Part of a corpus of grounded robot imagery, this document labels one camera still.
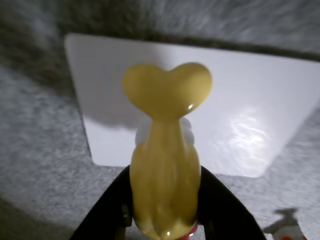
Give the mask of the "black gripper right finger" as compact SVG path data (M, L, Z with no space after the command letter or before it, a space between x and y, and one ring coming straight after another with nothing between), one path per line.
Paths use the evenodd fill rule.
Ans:
M209 170L201 167L197 220L206 240L264 240L256 219Z

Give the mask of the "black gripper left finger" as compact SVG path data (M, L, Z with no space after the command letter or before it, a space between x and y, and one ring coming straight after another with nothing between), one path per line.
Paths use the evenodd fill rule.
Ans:
M133 221L130 167L124 168L72 234L73 240L124 240Z

